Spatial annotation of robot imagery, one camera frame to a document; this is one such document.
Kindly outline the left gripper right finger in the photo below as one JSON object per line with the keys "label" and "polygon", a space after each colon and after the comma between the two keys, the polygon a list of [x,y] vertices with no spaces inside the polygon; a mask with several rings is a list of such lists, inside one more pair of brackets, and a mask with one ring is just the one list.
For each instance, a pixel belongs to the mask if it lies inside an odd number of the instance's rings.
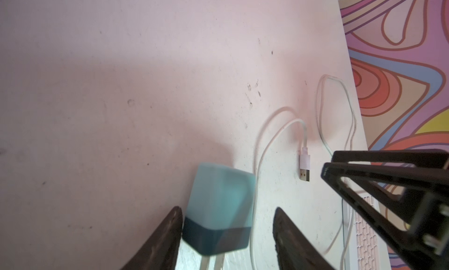
{"label": "left gripper right finger", "polygon": [[275,210],[272,233],[280,270],[333,269],[281,208]]}

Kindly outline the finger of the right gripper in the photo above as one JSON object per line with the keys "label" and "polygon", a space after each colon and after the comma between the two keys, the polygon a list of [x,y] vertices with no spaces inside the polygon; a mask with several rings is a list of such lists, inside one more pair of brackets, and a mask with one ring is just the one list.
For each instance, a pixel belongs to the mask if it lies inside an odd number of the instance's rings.
{"label": "finger of the right gripper", "polygon": [[[438,168],[388,167],[327,162],[322,179],[413,270],[449,267],[449,172]],[[402,231],[344,184],[346,177],[410,226]]]}
{"label": "finger of the right gripper", "polygon": [[443,168],[449,159],[444,150],[335,151],[331,162],[404,163],[420,168]]}

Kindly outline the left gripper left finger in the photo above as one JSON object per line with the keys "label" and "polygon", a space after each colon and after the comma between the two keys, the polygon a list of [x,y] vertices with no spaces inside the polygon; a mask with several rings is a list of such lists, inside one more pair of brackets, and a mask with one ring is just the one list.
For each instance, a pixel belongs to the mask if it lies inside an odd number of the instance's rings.
{"label": "left gripper left finger", "polygon": [[173,207],[123,270],[174,270],[180,247],[182,209]]}

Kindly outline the pink keyboard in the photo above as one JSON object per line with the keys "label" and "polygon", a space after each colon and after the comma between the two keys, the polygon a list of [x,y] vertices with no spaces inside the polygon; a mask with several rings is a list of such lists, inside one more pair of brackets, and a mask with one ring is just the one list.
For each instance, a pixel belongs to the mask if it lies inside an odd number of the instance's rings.
{"label": "pink keyboard", "polygon": [[386,243],[347,203],[343,204],[345,270],[390,270]]}

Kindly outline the teal USB charger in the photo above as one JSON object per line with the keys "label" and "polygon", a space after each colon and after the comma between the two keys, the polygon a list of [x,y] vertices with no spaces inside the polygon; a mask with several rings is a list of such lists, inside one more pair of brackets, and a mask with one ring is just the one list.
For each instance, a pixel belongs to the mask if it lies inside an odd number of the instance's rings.
{"label": "teal USB charger", "polygon": [[253,173],[210,162],[198,166],[182,239],[201,255],[202,270],[208,269],[211,257],[214,268],[221,270],[226,253],[249,246],[255,192]]}

